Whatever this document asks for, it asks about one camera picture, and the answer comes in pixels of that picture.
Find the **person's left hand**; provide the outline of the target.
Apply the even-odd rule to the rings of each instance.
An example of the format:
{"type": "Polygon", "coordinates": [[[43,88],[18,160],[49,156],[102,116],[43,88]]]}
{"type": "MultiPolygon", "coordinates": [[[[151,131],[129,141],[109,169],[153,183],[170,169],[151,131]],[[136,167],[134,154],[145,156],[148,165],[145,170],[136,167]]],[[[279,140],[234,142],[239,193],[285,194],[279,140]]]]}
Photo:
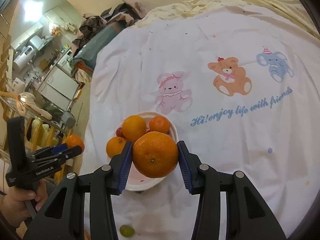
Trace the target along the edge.
{"type": "Polygon", "coordinates": [[[1,213],[5,220],[16,229],[23,221],[31,217],[24,202],[35,200],[35,209],[39,211],[47,198],[47,188],[43,179],[39,181],[39,187],[36,192],[20,189],[15,186],[10,187],[8,194],[1,196],[1,213]]]}

